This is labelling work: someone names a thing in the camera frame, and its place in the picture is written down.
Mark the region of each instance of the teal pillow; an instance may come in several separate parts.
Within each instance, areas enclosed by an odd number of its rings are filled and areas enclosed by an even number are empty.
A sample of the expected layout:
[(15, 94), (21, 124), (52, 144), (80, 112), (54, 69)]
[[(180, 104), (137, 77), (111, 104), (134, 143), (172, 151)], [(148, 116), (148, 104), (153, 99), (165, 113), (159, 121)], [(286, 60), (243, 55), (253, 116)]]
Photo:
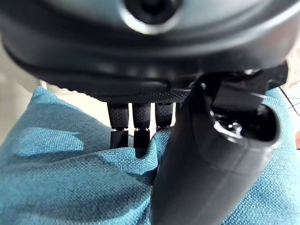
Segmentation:
[[(278, 90), (282, 143), (223, 225), (300, 225), (300, 170), (287, 108)], [(147, 225), (155, 169), (169, 131), (156, 133), (145, 157), (109, 149), (109, 127), (37, 88), (0, 148), (0, 224)]]

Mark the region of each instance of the teal fabric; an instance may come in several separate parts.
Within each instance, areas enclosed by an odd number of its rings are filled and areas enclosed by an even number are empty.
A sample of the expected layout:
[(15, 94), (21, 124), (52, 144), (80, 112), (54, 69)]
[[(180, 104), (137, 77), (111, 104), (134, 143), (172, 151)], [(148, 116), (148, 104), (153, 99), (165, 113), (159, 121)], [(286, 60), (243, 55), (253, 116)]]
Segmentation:
[[(278, 90), (268, 95), (265, 104), (279, 115), (282, 143), (223, 225), (300, 225), (293, 131)], [(37, 88), (0, 149), (0, 224), (150, 224), (155, 168), (169, 131), (156, 133), (140, 159), (132, 147), (110, 150), (110, 131)]]

